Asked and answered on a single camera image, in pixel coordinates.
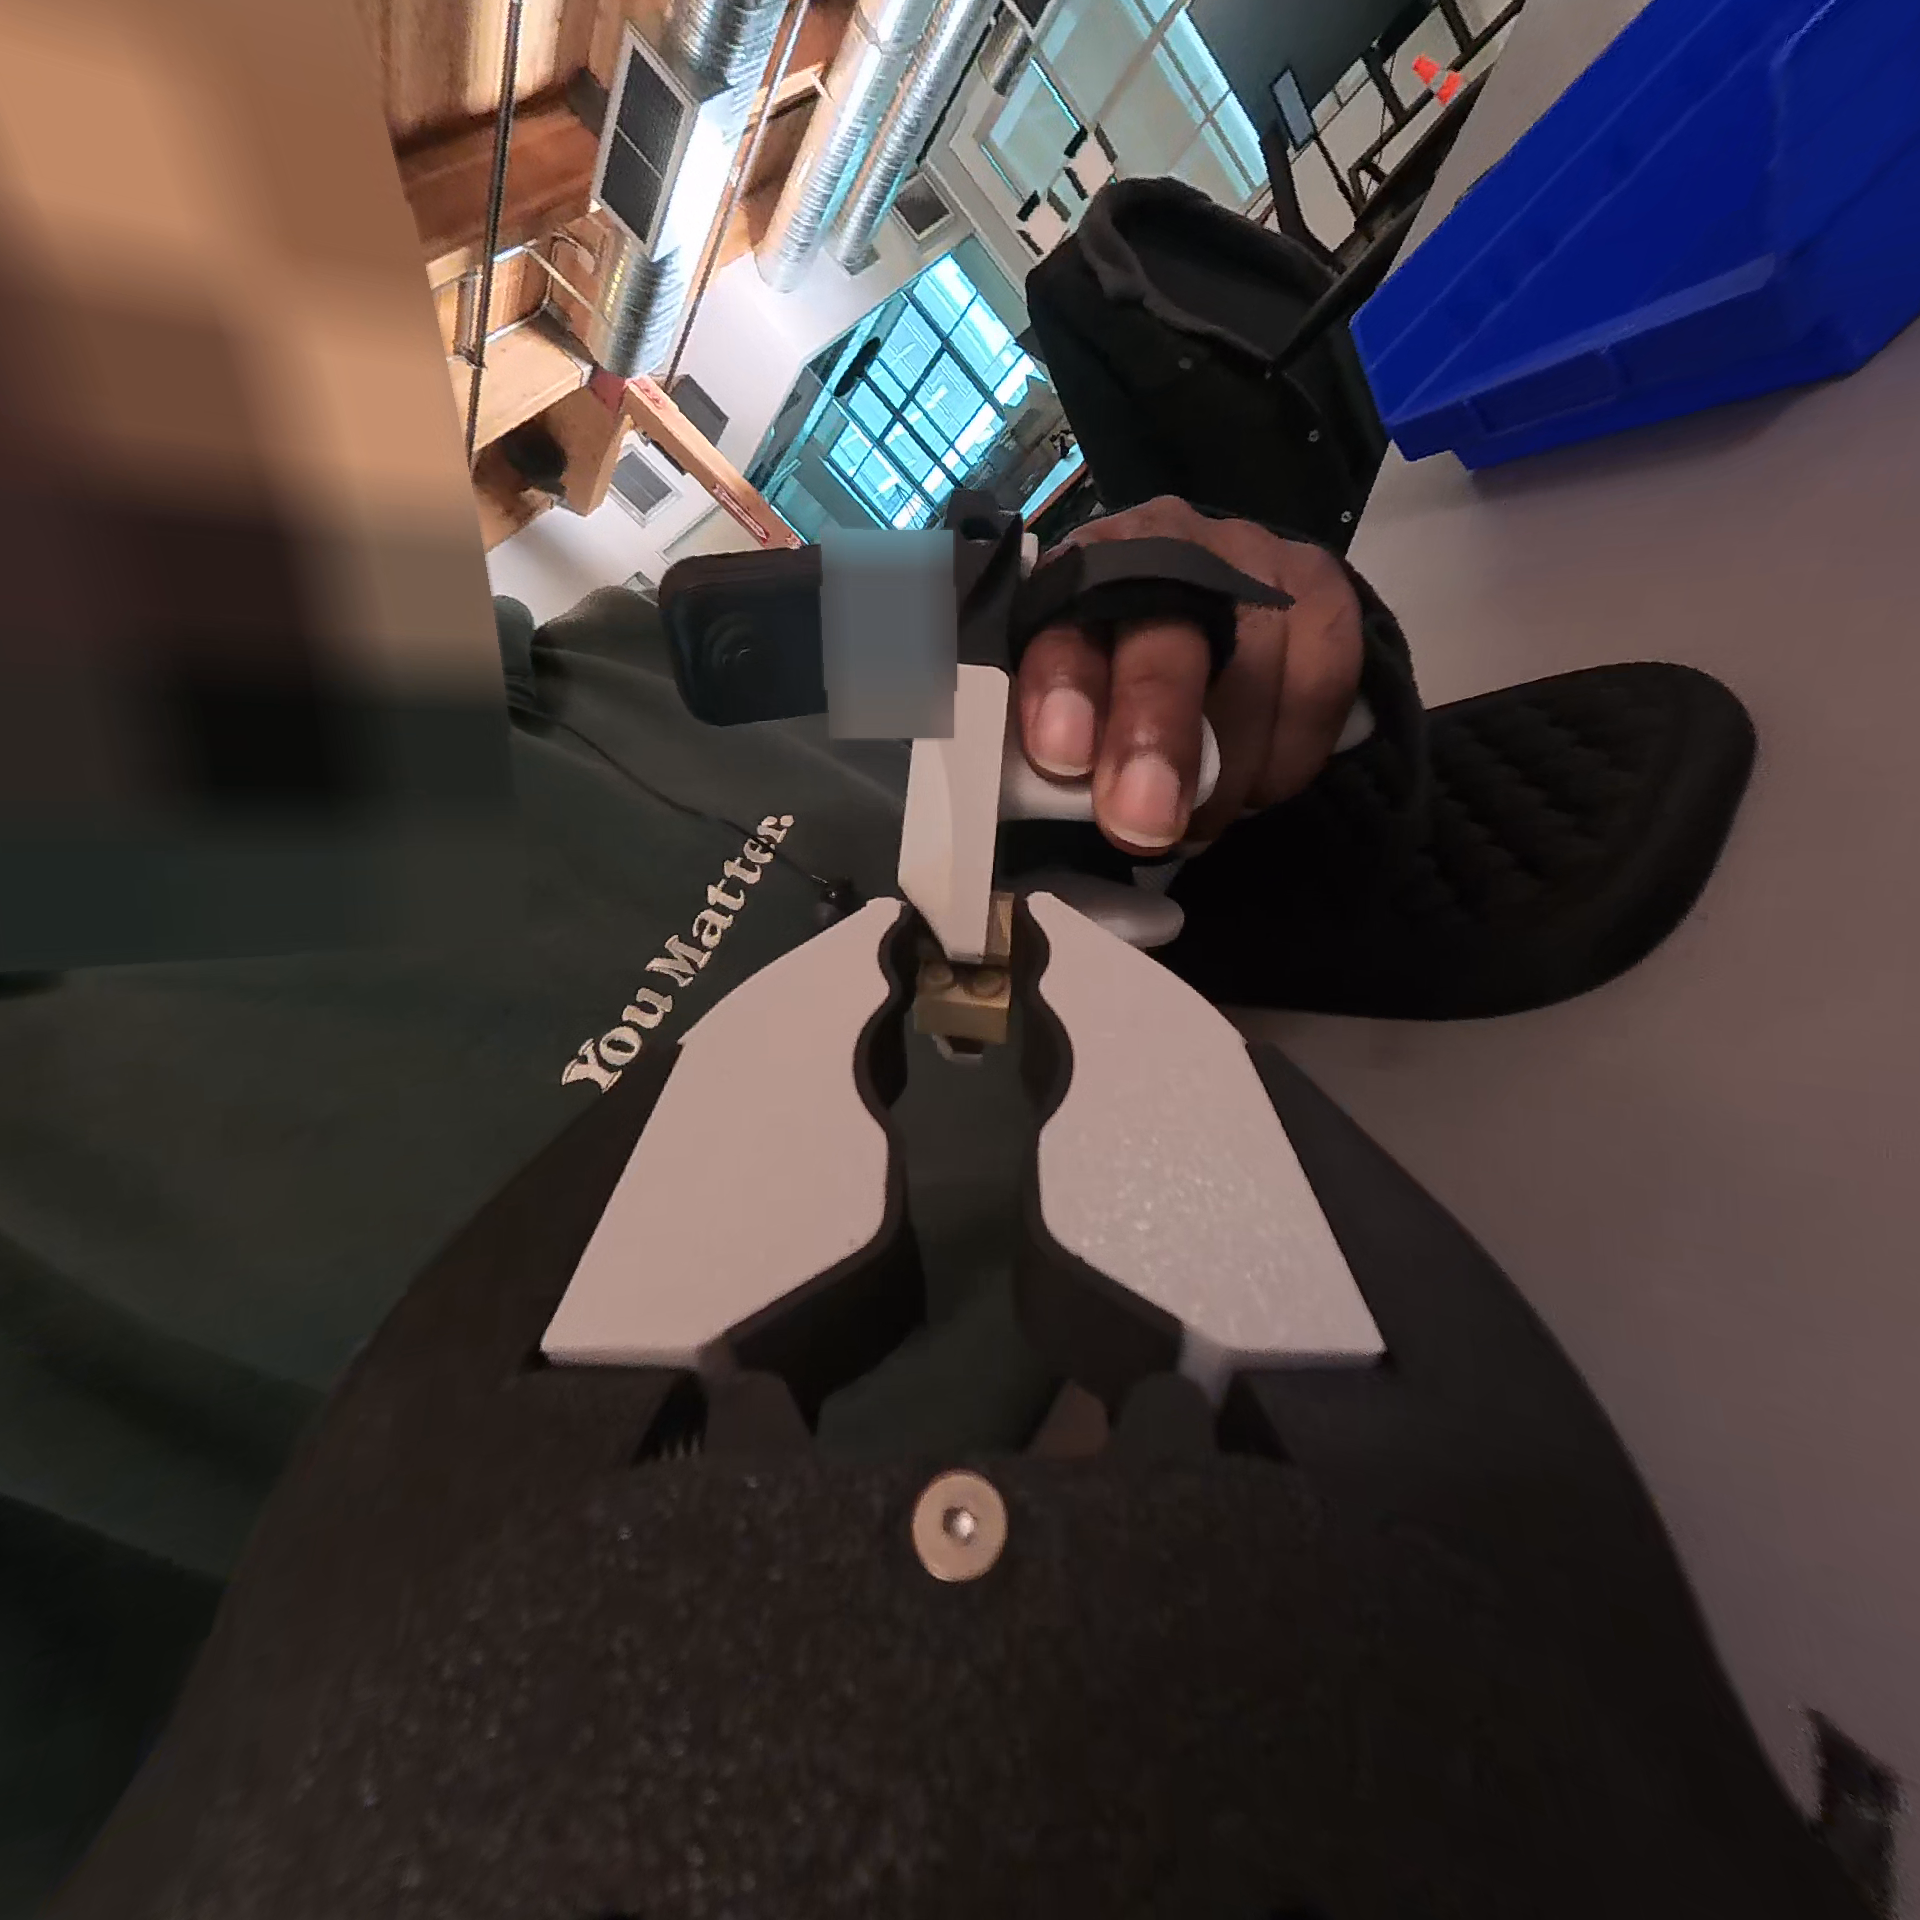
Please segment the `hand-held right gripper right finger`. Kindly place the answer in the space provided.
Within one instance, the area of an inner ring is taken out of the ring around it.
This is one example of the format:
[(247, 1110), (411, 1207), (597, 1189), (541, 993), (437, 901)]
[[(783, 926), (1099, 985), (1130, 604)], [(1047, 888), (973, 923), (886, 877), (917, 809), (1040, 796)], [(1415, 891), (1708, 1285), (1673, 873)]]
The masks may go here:
[(1371, 1370), (1386, 1341), (1243, 1034), (1051, 891), (1015, 910), (1015, 1302), (1112, 1419), (1148, 1380)]

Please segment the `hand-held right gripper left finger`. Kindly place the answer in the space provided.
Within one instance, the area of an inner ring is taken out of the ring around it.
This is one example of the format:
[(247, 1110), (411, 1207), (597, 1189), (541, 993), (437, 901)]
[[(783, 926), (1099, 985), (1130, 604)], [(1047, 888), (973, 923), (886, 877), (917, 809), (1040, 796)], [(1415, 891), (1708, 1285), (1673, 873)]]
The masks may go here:
[(778, 1380), (805, 1428), (920, 1319), (891, 1107), (911, 949), (880, 896), (677, 1047), (541, 1334), (550, 1370)]

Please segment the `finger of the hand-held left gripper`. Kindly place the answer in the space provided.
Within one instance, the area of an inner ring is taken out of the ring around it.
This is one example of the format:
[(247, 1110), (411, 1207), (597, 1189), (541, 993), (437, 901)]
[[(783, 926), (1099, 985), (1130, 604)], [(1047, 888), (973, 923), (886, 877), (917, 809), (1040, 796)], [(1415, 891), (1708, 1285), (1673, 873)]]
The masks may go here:
[(898, 896), (940, 952), (979, 966), (995, 913), (1006, 672), (960, 666), (951, 736), (917, 736), (898, 824)]

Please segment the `tan two-by-two brick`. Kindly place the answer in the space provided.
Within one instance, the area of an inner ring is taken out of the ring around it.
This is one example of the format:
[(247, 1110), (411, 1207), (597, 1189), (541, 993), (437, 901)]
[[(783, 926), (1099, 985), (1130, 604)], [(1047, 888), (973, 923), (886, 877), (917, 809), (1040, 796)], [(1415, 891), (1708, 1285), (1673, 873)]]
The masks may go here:
[(960, 966), (940, 955), (918, 962), (913, 1030), (951, 1056), (978, 1056), (1012, 1034), (1012, 972), (1003, 966)]

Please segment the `grey desk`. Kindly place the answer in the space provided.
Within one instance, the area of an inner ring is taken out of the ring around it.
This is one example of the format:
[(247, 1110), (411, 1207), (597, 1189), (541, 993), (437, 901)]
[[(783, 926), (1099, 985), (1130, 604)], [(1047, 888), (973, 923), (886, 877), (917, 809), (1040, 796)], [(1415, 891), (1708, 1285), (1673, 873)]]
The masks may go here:
[(1258, 1022), (1506, 1268), (1651, 1485), (1765, 1742), (1916, 1787), (1916, 329), (1492, 475), (1389, 455), (1358, 565), (1429, 705), (1693, 666), (1760, 760), (1693, 913), (1504, 1022)]

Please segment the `person's left hand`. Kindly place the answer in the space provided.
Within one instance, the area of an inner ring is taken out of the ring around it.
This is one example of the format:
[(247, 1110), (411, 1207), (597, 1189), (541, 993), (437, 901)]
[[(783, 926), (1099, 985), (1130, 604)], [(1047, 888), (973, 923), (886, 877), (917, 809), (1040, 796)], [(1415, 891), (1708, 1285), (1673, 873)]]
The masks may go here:
[(1091, 784), (1093, 824), (1124, 852), (1186, 852), (1326, 768), (1358, 703), (1361, 606), (1326, 549), (1171, 494), (1088, 520), (1065, 547), (1148, 539), (1203, 547), (1289, 606), (1236, 611), (1215, 680), (1183, 620), (1124, 621), (1114, 638), (1055, 625), (1020, 658), (1020, 745), (1040, 775)]

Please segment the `large grid window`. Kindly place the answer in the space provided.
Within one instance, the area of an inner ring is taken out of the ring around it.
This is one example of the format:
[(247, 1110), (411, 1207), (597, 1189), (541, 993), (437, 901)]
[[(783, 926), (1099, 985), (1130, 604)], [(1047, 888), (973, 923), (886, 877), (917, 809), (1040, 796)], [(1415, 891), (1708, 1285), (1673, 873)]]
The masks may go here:
[(1081, 470), (992, 258), (962, 242), (805, 363), (748, 480), (805, 542), (920, 531), (958, 491), (1032, 515)]

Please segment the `person in green sweatshirt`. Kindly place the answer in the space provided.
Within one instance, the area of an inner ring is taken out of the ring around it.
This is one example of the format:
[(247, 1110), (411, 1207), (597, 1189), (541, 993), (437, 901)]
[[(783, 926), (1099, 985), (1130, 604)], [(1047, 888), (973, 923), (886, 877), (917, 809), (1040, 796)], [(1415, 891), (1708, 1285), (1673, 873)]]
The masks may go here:
[(898, 744), (712, 731), (656, 606), (494, 602), (523, 891), (418, 949), (5, 990), (5, 1649), (171, 1641), (446, 1239), (761, 966), (889, 889)]

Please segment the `blue plastic bin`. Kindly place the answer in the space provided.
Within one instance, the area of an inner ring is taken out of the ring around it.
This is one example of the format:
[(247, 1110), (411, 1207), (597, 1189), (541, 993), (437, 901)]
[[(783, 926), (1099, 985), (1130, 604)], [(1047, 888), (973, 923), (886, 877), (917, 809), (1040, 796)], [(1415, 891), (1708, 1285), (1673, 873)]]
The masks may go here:
[(1353, 334), (1405, 460), (1498, 468), (1849, 376), (1917, 315), (1917, 6), (1657, 3)]

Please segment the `silver ventilation duct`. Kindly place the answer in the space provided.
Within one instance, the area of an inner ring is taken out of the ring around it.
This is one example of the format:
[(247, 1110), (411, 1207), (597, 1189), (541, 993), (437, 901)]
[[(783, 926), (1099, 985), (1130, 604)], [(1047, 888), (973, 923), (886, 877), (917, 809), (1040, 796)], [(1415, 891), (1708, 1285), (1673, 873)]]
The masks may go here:
[[(602, 6), (604, 102), (590, 207), (612, 232), (582, 343), (617, 376), (677, 363), (719, 262), (752, 148), (769, 141), (785, 69), (815, 6)], [(864, 265), (882, 219), (978, 52), (997, 6), (825, 6), (842, 20), (798, 147), (752, 242), (763, 284), (791, 293), (820, 257)]]

